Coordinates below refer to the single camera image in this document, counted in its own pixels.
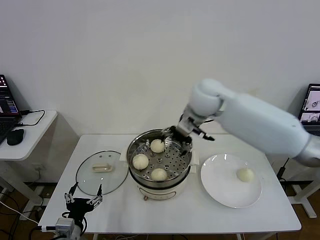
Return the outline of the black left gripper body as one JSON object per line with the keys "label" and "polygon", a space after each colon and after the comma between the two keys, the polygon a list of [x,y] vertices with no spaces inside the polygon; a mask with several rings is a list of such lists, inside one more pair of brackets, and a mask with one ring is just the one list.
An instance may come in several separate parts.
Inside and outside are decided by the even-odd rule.
{"label": "black left gripper body", "polygon": [[73,202],[67,202],[66,209],[69,211],[68,218],[83,220],[86,213],[94,210],[94,205],[87,203],[89,200],[89,198],[74,198]]}

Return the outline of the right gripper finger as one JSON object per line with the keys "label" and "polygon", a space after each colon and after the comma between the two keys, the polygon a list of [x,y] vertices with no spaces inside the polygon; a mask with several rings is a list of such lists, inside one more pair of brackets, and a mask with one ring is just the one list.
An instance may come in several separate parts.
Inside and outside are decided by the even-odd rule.
{"label": "right gripper finger", "polygon": [[161,142],[164,142],[166,138],[173,136],[175,131],[176,131],[175,126],[164,128],[160,131],[159,139],[161,140]]}
{"label": "right gripper finger", "polygon": [[192,151],[192,138],[184,138],[181,142],[180,156],[184,156]]}

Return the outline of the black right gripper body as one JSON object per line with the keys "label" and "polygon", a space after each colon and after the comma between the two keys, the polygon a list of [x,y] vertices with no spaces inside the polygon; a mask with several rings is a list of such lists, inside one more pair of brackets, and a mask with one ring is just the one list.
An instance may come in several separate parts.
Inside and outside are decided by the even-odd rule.
{"label": "black right gripper body", "polygon": [[175,134],[175,137],[179,139],[180,142],[183,142],[183,141],[187,142],[190,140],[191,134],[196,134],[197,136],[199,136],[201,134],[201,130],[194,125],[178,124],[175,127],[174,134]]}

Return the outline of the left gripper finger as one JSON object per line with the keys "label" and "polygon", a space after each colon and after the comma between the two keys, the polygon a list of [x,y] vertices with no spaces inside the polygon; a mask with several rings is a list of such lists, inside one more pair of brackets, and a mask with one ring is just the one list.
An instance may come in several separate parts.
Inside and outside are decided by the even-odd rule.
{"label": "left gripper finger", "polygon": [[74,198],[73,195],[77,189],[78,183],[76,182],[70,189],[68,192],[64,193],[64,199],[66,203],[73,203],[74,202]]}
{"label": "left gripper finger", "polygon": [[102,184],[100,184],[96,196],[89,199],[86,203],[93,207],[97,207],[102,201],[103,201]]}

